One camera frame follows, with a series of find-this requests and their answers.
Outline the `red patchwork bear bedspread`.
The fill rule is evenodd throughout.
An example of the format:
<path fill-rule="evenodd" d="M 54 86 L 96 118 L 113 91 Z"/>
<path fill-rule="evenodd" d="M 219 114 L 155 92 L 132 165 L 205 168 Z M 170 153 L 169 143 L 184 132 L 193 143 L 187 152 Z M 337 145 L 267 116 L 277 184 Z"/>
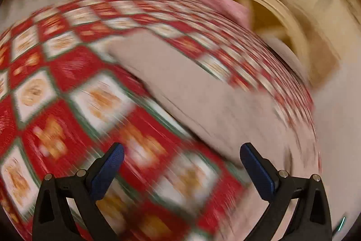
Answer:
<path fill-rule="evenodd" d="M 199 0 L 45 7 L 1 34 L 2 240 L 33 240 L 44 177 L 88 169 L 113 143 L 124 161 L 96 205 L 118 240 L 242 240 L 268 207 L 242 162 L 178 123 L 107 53 L 137 30 L 196 63 L 209 56 L 229 85 L 267 91 L 314 128 L 297 61 Z"/>

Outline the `pink folded blanket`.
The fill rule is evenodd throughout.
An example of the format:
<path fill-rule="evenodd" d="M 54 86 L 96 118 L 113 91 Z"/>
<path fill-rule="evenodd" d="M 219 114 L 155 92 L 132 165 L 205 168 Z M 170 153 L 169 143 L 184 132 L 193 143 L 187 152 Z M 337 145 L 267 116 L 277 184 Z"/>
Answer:
<path fill-rule="evenodd" d="M 250 29 L 249 10 L 233 0 L 199 0 L 243 28 Z"/>

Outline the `beige quilted puffer jacket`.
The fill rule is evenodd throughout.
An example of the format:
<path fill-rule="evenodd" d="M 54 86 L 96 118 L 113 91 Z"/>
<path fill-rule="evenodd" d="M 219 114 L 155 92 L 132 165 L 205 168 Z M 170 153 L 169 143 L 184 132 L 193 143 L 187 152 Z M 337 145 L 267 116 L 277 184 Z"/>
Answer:
<path fill-rule="evenodd" d="M 281 106 L 267 91 L 229 85 L 209 56 L 196 63 L 147 30 L 111 42 L 106 51 L 178 123 L 236 166 L 241 164 L 241 145 L 250 142 L 279 168 L 296 175 L 319 171 L 308 113 Z"/>

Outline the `cream wooden arched headboard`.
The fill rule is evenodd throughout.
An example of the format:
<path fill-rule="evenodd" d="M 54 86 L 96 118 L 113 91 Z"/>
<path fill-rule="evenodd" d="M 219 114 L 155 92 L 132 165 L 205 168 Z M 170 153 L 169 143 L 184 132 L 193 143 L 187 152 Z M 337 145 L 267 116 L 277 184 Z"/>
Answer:
<path fill-rule="evenodd" d="M 310 82 L 308 41 L 294 14 L 280 0 L 233 0 L 247 7 L 251 30 L 282 41 L 301 63 L 304 83 Z"/>

